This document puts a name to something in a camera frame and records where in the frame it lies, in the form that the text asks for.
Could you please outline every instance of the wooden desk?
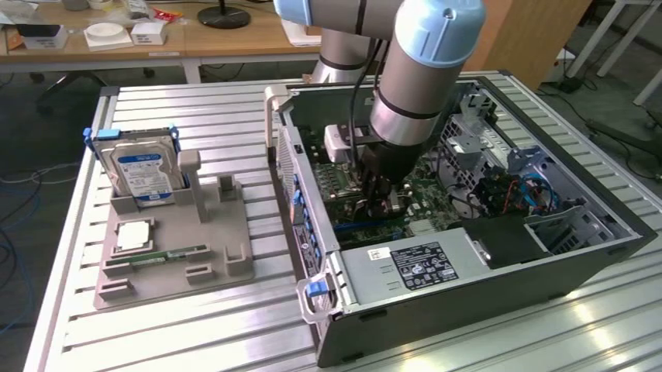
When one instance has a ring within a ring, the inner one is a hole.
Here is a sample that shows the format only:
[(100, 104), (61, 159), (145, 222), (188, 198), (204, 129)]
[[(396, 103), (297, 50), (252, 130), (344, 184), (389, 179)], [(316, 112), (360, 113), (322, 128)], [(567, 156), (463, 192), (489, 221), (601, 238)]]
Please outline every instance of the wooden desk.
[(280, 18), (273, 5), (253, 5), (244, 8), (250, 14), (250, 24), (241, 29), (213, 29), (197, 22), (197, 12), (213, 4), (157, 4), (156, 8), (184, 13), (185, 23), (165, 26), (168, 41), (161, 46), (133, 46), (101, 52), (89, 52), (82, 29), (92, 18), (104, 16), (102, 11), (86, 9), (68, 12), (60, 3), (42, 3), (38, 15), (53, 24), (62, 24), (72, 33), (62, 50), (6, 51), (5, 36), (0, 33), (0, 73), (104, 70), (129, 67), (181, 66), (185, 80), (200, 83), (201, 64), (274, 62), (314, 60), (317, 47), (296, 48), (286, 41)]

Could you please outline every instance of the white box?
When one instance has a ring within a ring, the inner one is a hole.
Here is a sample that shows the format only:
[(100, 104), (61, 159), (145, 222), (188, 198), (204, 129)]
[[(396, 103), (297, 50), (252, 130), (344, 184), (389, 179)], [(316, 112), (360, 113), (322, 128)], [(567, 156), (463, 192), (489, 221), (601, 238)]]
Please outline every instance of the white box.
[(138, 23), (130, 31), (134, 45), (164, 45), (165, 37), (165, 27), (160, 22)]
[(18, 34), (28, 49), (61, 49), (69, 37), (62, 25), (18, 25)]
[(90, 52), (133, 46), (126, 29), (113, 23), (97, 23), (85, 29), (84, 34)]
[(567, 73), (567, 70), (569, 70), (569, 65), (572, 64), (573, 60), (575, 60), (575, 55), (569, 53), (567, 50), (561, 49), (557, 52), (553, 66), (551, 67), (549, 72), (547, 73), (547, 76), (541, 82), (559, 83), (563, 80), (563, 65), (564, 65), (564, 71)]

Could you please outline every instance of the desk lamp base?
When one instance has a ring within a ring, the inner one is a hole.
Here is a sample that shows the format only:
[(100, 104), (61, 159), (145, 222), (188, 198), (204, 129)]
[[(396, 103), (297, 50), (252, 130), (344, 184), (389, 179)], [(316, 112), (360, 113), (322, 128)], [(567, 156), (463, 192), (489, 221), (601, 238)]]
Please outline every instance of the desk lamp base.
[(216, 29), (237, 29), (250, 23), (250, 14), (229, 6), (224, 7), (221, 12), (220, 6), (213, 6), (197, 12), (197, 20), (202, 25)]

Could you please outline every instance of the green circuit board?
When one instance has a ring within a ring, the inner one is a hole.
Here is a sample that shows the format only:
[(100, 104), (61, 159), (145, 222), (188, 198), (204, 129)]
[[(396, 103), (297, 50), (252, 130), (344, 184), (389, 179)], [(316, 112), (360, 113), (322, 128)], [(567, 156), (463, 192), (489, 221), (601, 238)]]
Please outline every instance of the green circuit board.
[(313, 132), (302, 130), (301, 138), (328, 219), (342, 249), (444, 231), (448, 225), (460, 219), (445, 189), (431, 172), (429, 161), (421, 157), (403, 182), (408, 184), (412, 192), (411, 205), (404, 216), (372, 224), (354, 223), (353, 206), (363, 199), (363, 195), (349, 167), (346, 164), (333, 164), (328, 161), (322, 140)]

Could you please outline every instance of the hard disk drive label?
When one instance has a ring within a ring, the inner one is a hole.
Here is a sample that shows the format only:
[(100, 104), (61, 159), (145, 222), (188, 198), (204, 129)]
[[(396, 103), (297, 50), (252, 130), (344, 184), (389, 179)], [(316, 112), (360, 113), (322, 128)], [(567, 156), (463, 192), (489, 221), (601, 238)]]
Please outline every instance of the hard disk drive label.
[(411, 291), (459, 278), (436, 242), (392, 250), (391, 257), (404, 286)]
[(133, 196), (141, 200), (166, 198), (172, 193), (168, 175), (158, 167), (162, 158), (157, 153), (120, 157), (121, 173)]

